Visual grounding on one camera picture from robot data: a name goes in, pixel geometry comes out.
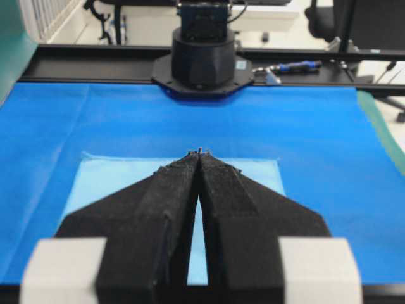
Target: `green cloth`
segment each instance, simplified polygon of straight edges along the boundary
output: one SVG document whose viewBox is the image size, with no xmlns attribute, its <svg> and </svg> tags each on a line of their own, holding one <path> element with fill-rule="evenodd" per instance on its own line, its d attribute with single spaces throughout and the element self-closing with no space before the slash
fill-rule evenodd
<svg viewBox="0 0 405 304">
<path fill-rule="evenodd" d="M 0 4 L 0 106 L 29 64 L 37 43 L 26 33 L 18 0 Z"/>
<path fill-rule="evenodd" d="M 358 91 L 358 101 L 361 109 L 373 124 L 377 136 L 385 148 L 388 156 L 395 163 L 397 169 L 405 175 L 405 153 L 392 137 L 383 116 L 375 105 L 374 97 L 366 92 Z"/>
</svg>

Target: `screwdriver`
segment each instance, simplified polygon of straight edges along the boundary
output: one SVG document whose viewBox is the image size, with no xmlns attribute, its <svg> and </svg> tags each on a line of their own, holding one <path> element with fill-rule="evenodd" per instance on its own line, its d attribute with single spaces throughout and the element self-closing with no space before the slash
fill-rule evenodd
<svg viewBox="0 0 405 304">
<path fill-rule="evenodd" d="M 322 61 L 302 61 L 292 63 L 281 63 L 279 65 L 270 66 L 273 73 L 302 73 L 302 72 L 316 72 L 322 67 Z"/>
</svg>

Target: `white label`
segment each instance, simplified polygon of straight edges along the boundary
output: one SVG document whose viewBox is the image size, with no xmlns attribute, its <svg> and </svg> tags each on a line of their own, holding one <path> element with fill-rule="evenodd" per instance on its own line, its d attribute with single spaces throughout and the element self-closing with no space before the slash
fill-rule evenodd
<svg viewBox="0 0 405 304">
<path fill-rule="evenodd" d="M 246 60 L 238 60 L 236 61 L 236 69 L 237 70 L 246 70 Z"/>
</svg>

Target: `blue tablecloth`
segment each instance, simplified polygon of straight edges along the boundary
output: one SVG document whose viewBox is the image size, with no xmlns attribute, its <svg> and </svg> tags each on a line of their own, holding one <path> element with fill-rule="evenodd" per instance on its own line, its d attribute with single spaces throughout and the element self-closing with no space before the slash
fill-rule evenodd
<svg viewBox="0 0 405 304">
<path fill-rule="evenodd" d="M 277 159 L 288 197 L 346 237 L 363 283 L 405 282 L 405 178 L 354 89 L 248 87 L 178 101 L 155 85 L 17 84 L 0 108 L 0 282 L 55 232 L 82 151 Z"/>
</svg>

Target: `blue cloth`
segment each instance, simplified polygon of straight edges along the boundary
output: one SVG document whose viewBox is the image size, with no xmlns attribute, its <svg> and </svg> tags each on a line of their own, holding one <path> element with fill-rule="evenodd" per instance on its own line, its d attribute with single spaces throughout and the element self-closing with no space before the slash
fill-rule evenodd
<svg viewBox="0 0 405 304">
<path fill-rule="evenodd" d="M 82 151 L 277 159 L 288 197 L 346 237 L 365 284 L 405 282 L 405 178 L 354 89 L 248 87 L 220 102 L 155 85 L 17 84 L 0 108 L 0 281 L 19 283 L 53 235 Z"/>
<path fill-rule="evenodd" d="M 168 158 L 111 158 L 84 153 L 84 159 L 80 163 L 61 221 L 69 213 L 145 179 L 160 166 L 165 166 L 175 160 Z M 245 158 L 222 160 L 242 170 L 249 178 L 284 194 L 277 161 Z M 197 203 L 191 246 L 188 284 L 207 285 L 203 213 L 199 202 Z"/>
</svg>

